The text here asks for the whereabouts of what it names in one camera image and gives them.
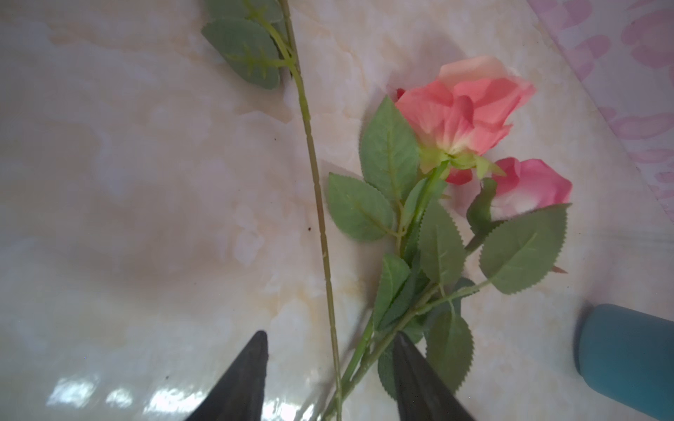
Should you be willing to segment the teal ceramic vase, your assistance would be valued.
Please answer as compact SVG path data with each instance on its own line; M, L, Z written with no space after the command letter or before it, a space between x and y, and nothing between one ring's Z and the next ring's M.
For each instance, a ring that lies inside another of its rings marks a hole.
M673 419L673 322L610 303L593 306L574 339L593 390L657 420Z

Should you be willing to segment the large coral rose stem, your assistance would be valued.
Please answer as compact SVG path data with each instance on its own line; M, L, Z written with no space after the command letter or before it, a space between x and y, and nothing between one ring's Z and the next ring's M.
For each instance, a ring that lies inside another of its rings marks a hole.
M440 201L469 241L466 211L482 179L496 171L486 154L509 135L509 117L534 94L533 84L497 59L449 63L430 84L382 101L362 138L359 181L393 203L449 163Z

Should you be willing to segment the blue rose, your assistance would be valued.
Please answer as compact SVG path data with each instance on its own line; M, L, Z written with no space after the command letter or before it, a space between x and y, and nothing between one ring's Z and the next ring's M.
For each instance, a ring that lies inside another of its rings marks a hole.
M298 194L314 196L314 207L305 214L305 224L277 235L276 240L264 247L271 263L265 271L269 278L266 286L271 293L326 299L333 374L322 391L333 398L333 403L312 398L296 414L311 412L313 419L340 420L346 391L340 379L321 172L291 8L286 1L207 1L205 10L209 19L202 35L240 79L268 91L293 88L297 93L298 117L288 122L284 139L272 142L270 161L252 161L250 171L264 175L266 186L272 188L279 186L275 176L284 169L296 184Z

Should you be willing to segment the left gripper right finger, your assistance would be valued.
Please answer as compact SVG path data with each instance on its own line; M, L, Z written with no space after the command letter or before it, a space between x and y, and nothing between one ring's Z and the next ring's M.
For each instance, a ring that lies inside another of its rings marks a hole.
M393 342L393 365L401 421L474 420L402 332Z

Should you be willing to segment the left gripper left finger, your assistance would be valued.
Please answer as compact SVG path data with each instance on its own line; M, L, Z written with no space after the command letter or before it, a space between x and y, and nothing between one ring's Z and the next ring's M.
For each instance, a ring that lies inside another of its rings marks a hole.
M268 360L268 335L257 331L185 420L260 421Z

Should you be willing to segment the hot pink rose stem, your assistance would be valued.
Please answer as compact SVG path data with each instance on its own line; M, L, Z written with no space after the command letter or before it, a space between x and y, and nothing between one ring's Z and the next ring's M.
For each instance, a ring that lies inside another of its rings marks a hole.
M495 168L466 211L469 241L440 201L447 162L393 203L365 182L330 176L328 207L344 233L361 241L386 236L396 241L394 252L382 260L370 318L342 375L342 396L349 396L372 368L387 394L397 396L397 333L424 342L425 361L445 386L458 391L475 352L463 300L488 286L514 295L556 270L571 183L540 160L507 158Z

